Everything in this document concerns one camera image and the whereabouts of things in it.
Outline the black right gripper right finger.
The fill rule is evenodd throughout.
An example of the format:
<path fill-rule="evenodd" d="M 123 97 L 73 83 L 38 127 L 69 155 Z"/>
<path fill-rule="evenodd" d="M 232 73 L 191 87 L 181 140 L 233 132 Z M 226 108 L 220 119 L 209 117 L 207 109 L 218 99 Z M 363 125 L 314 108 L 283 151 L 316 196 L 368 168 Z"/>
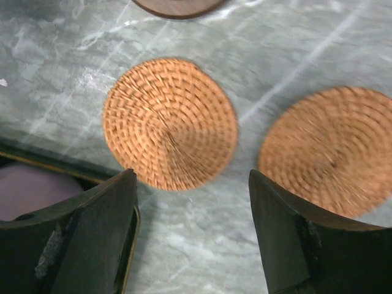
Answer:
<path fill-rule="evenodd" d="M 327 211 L 257 170 L 251 210 L 269 293 L 390 293 L 391 229 Z"/>

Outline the black tray gold rim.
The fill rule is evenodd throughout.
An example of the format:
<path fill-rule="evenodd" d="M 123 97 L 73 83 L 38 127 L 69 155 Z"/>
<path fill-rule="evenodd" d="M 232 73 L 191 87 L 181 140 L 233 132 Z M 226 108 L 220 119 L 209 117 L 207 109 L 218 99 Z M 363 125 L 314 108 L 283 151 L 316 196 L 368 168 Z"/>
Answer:
<path fill-rule="evenodd" d="M 122 173 L 105 170 L 96 165 L 89 165 L 86 162 L 64 162 L 54 160 L 43 154 L 32 153 L 12 146 L 1 145 L 1 168 L 11 163 L 28 164 L 52 172 L 69 175 L 73 177 L 82 187 L 83 192 L 89 190 L 104 181 Z"/>

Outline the dark walnut coaster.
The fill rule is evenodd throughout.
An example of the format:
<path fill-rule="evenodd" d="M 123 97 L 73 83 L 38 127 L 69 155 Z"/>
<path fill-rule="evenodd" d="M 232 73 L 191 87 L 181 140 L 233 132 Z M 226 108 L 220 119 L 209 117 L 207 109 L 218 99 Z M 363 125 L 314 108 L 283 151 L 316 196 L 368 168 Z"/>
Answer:
<path fill-rule="evenodd" d="M 134 0 L 143 10 L 158 17 L 187 20 L 202 16 L 225 3 L 224 0 Z"/>

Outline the lilac cup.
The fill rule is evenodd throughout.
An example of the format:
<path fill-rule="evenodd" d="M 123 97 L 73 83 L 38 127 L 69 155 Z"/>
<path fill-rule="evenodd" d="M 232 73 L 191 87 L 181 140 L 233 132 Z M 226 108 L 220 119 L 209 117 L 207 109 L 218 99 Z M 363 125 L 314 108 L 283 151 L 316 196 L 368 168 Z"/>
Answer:
<path fill-rule="evenodd" d="M 1 168 L 1 220 L 12 221 L 83 192 L 71 176 L 22 163 Z"/>

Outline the woven rattan coaster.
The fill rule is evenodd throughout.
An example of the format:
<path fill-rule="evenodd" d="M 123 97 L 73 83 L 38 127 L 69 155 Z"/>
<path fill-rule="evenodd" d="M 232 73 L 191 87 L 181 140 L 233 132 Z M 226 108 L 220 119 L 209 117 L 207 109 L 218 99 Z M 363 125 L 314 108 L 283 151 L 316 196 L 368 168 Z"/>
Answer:
<path fill-rule="evenodd" d="M 271 126 L 258 168 L 333 213 L 372 210 L 391 195 L 391 99 L 348 86 L 307 96 Z"/>
<path fill-rule="evenodd" d="M 230 163 L 238 141 L 235 110 L 196 64 L 157 58 L 122 74 L 102 113 L 107 146 L 118 163 L 161 190 L 203 186 Z"/>

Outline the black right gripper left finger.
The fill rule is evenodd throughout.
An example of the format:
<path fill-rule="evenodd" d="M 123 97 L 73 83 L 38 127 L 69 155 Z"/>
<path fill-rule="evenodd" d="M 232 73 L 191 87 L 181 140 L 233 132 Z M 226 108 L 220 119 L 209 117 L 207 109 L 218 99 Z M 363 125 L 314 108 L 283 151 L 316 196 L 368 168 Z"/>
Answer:
<path fill-rule="evenodd" d="M 3 221 L 1 292 L 124 293 L 139 226 L 132 170 Z"/>

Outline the woven rattan coaster front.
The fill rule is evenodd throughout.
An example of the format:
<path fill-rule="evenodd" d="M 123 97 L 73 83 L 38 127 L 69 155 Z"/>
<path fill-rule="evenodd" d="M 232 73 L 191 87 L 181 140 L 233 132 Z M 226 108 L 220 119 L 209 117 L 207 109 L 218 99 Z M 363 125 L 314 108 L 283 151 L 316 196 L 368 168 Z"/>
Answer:
<path fill-rule="evenodd" d="M 348 86 L 307 96 L 271 126 L 258 168 L 333 213 L 372 210 L 391 195 L 391 99 Z"/>

